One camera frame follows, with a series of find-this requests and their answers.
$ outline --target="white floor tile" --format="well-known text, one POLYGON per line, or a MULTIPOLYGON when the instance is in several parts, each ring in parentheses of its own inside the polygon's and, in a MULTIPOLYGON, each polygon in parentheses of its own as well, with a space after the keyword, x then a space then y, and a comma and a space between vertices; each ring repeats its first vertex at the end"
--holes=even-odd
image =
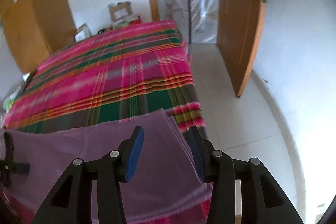
POLYGON ((253 80, 241 98, 232 88, 214 87, 198 91, 199 101, 207 103, 213 115, 221 149, 227 149, 280 133, 267 103, 253 80))
POLYGON ((197 54, 216 53, 219 52, 219 48, 216 44, 189 44, 189 50, 193 56, 197 54))
POLYGON ((221 150, 221 145, 219 143, 219 138, 217 135, 217 129, 216 125, 213 121, 212 113, 209 109, 209 105, 207 104, 201 104, 201 113, 202 117, 204 119, 204 123, 206 126, 206 133, 208 136, 208 140, 211 141, 213 147, 215 149, 221 150))
POLYGON ((203 81, 202 81, 201 75, 197 71, 196 63, 194 61, 192 61, 190 67, 191 67, 191 72, 193 74, 194 84, 195 84, 195 88, 196 88, 197 94, 198 93, 202 93, 202 91, 204 90, 204 88, 203 88, 203 81))
POLYGON ((231 80, 227 73, 225 63, 219 52, 213 54, 195 55, 193 59, 196 72, 201 79, 201 88, 209 89, 214 87, 230 87, 231 80))
POLYGON ((293 169, 281 134, 225 149, 224 152, 238 160, 248 161, 252 157, 260 159, 289 199, 296 196, 293 169))

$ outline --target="striped blanket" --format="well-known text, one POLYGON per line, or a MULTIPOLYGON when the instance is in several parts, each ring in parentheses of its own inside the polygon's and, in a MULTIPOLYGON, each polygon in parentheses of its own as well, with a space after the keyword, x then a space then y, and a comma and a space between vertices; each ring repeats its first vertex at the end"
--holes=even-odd
MULTIPOLYGON (((4 125, 22 132, 50 133, 163 108, 174 116, 181 133, 192 125, 203 131, 189 62, 188 44, 173 21, 92 37, 45 60, 14 102, 4 125)), ((205 223, 208 210, 205 202, 155 223, 205 223)))

